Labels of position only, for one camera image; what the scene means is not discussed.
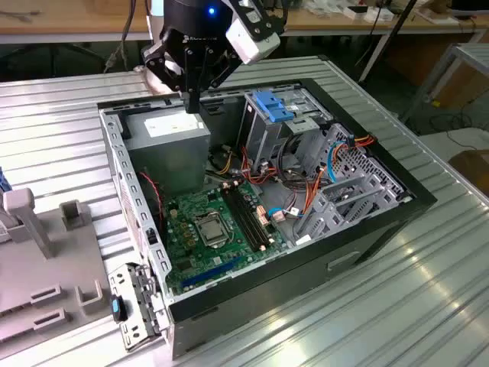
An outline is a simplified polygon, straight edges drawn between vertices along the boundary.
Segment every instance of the blue pcie slot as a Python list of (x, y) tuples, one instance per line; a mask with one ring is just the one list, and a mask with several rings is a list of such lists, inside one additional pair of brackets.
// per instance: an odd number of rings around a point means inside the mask
[(225, 272), (233, 269), (240, 260), (241, 260), (241, 257), (234, 258), (231, 261), (226, 262), (225, 264), (216, 266), (215, 268), (210, 269), (208, 271), (204, 271), (203, 273), (198, 274), (195, 277), (188, 278), (185, 281), (181, 282), (181, 286), (182, 287), (189, 287), (190, 285), (200, 283), (201, 281), (206, 281), (212, 277), (215, 277), (216, 275), (225, 273)]

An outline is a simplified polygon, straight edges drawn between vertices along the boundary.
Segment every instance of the yellow wire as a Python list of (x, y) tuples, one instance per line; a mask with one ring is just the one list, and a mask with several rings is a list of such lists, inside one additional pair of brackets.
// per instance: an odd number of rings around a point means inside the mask
[(365, 136), (364, 138), (356, 138), (355, 141), (367, 140), (370, 138), (370, 135)]
[(229, 153), (229, 157), (228, 157), (228, 161), (226, 162), (226, 165), (217, 174), (225, 174), (226, 172), (229, 171), (229, 168), (231, 167), (231, 157), (232, 157), (232, 154)]

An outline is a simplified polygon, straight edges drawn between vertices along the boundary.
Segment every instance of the red wire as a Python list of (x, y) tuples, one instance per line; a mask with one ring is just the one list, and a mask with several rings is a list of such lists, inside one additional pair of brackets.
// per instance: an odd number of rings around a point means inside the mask
[(150, 183), (150, 185), (153, 187), (153, 190), (154, 190), (154, 193), (156, 194), (156, 198), (158, 199), (158, 210), (160, 210), (159, 212), (159, 217), (160, 217), (160, 226), (162, 225), (163, 223), (163, 208), (162, 208), (162, 204), (161, 204), (161, 197), (160, 197), (160, 193), (158, 193), (158, 189), (156, 188), (156, 185), (154, 184), (154, 182), (152, 181), (152, 179), (150, 179), (145, 173), (143, 172), (139, 172), (139, 174), (144, 177), (147, 182)]

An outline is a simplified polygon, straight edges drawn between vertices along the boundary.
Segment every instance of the slotted aluminum surface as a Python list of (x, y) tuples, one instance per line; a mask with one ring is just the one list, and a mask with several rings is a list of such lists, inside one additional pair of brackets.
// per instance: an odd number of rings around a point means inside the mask
[(489, 44), (460, 44), (455, 54), (481, 73), (489, 74)]
[[(483, 196), (338, 68), (317, 57), (242, 67), (225, 86), (314, 78), (438, 203), (375, 258), (177, 362), (163, 340), (127, 354), (111, 317), (6, 365), (489, 365), (489, 225)], [(108, 271), (134, 261), (95, 103), (148, 96), (137, 73), (0, 85), (0, 164), (36, 211), (89, 203)]]

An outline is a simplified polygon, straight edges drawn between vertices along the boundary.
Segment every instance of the blue cable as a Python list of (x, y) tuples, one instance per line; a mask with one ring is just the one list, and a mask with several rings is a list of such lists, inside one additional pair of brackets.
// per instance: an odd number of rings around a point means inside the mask
[(331, 146), (331, 148), (328, 151), (328, 162), (326, 162), (326, 163), (328, 165), (328, 175), (329, 175), (329, 178), (331, 179), (331, 181), (333, 183), (336, 182), (335, 173), (333, 172), (333, 151), (335, 150), (335, 148), (338, 145), (341, 145), (341, 144), (346, 144), (346, 141), (337, 141), (336, 143), (334, 143)]

